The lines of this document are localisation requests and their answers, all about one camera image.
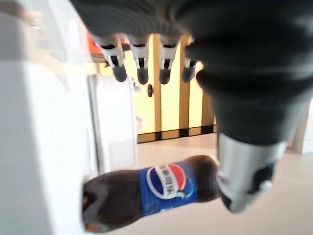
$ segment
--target black fingertip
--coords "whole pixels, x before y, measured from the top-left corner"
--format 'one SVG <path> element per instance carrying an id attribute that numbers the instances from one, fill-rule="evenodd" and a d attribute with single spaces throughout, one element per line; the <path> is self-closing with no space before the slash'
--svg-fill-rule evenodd
<path id="1" fill-rule="evenodd" d="M 160 83 L 165 85 L 170 81 L 171 70 L 160 70 Z"/>
<path id="2" fill-rule="evenodd" d="M 148 82 L 148 70 L 144 68 L 140 68 L 137 70 L 138 81 L 140 84 L 144 85 Z"/>
<path id="3" fill-rule="evenodd" d="M 127 75 L 126 75 L 126 70 L 124 66 L 122 67 L 117 66 L 113 68 L 113 74 L 116 80 L 119 82 L 124 82 L 126 80 Z"/>

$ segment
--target plastic bottle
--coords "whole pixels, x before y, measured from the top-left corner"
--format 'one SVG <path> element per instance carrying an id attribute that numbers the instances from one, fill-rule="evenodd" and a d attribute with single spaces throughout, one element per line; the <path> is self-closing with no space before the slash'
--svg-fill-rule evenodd
<path id="1" fill-rule="evenodd" d="M 121 170 L 84 185 L 83 221 L 90 232 L 104 233 L 141 217 L 219 196 L 217 164 L 194 156 L 142 170 Z"/>

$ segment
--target robotic finger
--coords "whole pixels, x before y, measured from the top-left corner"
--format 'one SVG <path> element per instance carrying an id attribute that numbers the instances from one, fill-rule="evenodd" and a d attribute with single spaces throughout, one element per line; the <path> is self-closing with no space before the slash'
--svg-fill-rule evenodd
<path id="1" fill-rule="evenodd" d="M 135 37 L 128 36 L 131 43 L 131 49 L 137 66 L 138 81 L 140 84 L 146 84 L 148 77 L 148 58 L 149 58 L 149 36 Z"/>
<path id="2" fill-rule="evenodd" d="M 124 66 L 124 52 L 122 44 L 117 34 L 107 37 L 94 36 L 95 42 L 100 46 L 104 57 L 113 69 L 115 78 L 123 82 L 126 80 L 126 70 Z"/>
<path id="3" fill-rule="evenodd" d="M 167 84 L 170 81 L 171 67 L 174 61 L 177 44 L 180 36 L 169 37 L 161 35 L 160 54 L 161 54 L 161 70 L 160 83 Z"/>

